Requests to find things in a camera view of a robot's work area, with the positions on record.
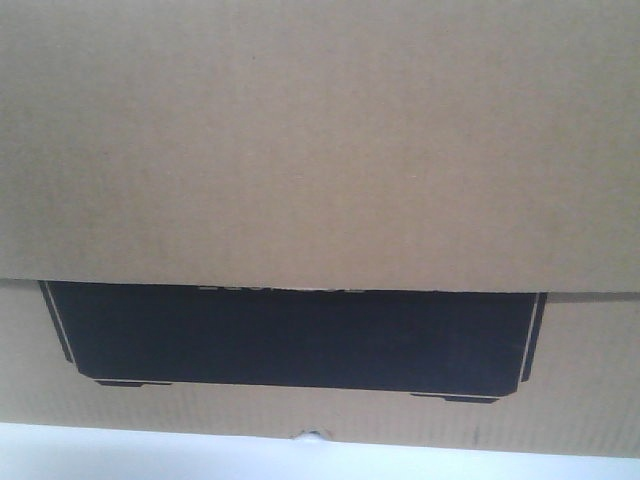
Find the cardboard box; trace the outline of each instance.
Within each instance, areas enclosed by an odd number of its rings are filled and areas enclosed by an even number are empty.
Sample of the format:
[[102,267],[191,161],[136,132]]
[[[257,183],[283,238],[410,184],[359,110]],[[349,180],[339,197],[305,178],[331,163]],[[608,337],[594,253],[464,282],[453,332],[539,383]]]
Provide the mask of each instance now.
[[[637,456],[638,15],[1,1],[0,420]],[[33,280],[560,293],[470,405],[100,387]]]

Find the black printed panel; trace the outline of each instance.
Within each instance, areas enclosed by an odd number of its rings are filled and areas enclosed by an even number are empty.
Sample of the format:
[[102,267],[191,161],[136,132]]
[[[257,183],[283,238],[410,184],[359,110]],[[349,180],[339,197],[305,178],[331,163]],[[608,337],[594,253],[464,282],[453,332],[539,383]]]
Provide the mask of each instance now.
[[43,291],[69,356],[93,379],[444,396],[514,392],[542,311],[529,293],[68,282]]

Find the white surface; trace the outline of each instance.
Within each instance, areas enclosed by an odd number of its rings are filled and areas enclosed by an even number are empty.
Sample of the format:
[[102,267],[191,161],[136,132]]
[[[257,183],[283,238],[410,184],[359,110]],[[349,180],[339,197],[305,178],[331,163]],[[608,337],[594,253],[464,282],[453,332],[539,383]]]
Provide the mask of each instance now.
[[640,479],[640,460],[0,424],[0,478]]

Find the box lid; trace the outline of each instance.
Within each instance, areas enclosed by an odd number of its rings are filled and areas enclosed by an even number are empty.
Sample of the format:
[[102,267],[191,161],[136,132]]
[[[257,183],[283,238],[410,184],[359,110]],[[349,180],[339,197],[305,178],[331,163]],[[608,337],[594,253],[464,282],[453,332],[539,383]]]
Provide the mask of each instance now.
[[2,2],[0,276],[640,290],[640,3]]

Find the brown cardboard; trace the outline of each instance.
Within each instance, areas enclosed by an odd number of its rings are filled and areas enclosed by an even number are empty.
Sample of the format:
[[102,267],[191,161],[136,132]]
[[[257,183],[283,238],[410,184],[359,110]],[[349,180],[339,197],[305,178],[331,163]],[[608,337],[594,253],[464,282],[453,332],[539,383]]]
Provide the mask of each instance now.
[[640,3],[0,2],[0,277],[639,291]]
[[640,456],[640,295],[549,297],[528,382],[491,405],[241,385],[103,387],[68,363],[35,282],[0,283],[0,421]]

